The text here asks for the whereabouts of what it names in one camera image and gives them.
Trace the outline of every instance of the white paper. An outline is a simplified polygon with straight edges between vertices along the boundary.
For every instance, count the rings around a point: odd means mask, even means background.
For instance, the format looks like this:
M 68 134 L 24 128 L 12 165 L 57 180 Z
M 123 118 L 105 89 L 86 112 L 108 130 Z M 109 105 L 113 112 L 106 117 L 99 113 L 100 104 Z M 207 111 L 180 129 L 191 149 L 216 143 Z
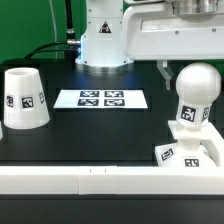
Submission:
M 54 108 L 146 109 L 142 90 L 61 90 Z

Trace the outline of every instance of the black table surface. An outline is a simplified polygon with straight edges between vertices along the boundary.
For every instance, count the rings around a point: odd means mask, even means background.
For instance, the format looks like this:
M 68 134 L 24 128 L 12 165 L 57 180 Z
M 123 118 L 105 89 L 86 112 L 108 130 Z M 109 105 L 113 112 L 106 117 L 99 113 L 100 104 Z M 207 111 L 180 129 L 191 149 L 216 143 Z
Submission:
M 175 62 L 178 74 L 188 62 Z M 3 124 L 4 72 L 34 67 L 40 72 L 50 122 L 31 130 Z M 157 166 L 155 146 L 174 142 L 178 96 L 167 91 L 155 62 L 137 62 L 120 74 L 91 74 L 64 60 L 9 60 L 0 66 L 0 166 Z M 61 89 L 143 90 L 148 109 L 54 109 Z M 210 121 L 224 136 L 224 100 Z M 223 223 L 223 196 L 0 196 L 0 223 Z

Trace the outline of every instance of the green background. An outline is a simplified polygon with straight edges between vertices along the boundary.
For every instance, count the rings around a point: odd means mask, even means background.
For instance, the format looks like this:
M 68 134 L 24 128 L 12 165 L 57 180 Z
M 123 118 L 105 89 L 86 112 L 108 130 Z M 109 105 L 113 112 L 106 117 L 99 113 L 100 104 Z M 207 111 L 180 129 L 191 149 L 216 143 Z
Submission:
M 65 1 L 52 0 L 58 40 L 66 40 Z M 76 37 L 86 29 L 86 1 L 71 0 Z M 49 0 L 0 0 L 0 63 L 22 58 L 35 48 L 54 42 Z M 35 57 L 55 57 L 54 53 Z

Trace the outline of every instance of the white cup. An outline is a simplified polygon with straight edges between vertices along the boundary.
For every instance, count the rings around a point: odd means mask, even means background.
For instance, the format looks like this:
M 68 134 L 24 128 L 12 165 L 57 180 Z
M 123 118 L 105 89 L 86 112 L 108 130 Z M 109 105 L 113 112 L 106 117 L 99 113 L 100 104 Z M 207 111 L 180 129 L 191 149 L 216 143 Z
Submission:
M 4 124 L 14 129 L 40 127 L 49 114 L 35 68 L 14 68 L 5 72 Z

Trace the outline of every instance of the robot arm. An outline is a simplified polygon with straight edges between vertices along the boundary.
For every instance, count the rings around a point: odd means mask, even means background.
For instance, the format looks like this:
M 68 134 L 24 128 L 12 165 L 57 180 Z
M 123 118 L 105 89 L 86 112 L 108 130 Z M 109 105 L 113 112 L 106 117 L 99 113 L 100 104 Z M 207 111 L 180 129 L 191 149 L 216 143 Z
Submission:
M 124 48 L 133 60 L 223 59 L 224 0 L 139 1 L 123 19 Z

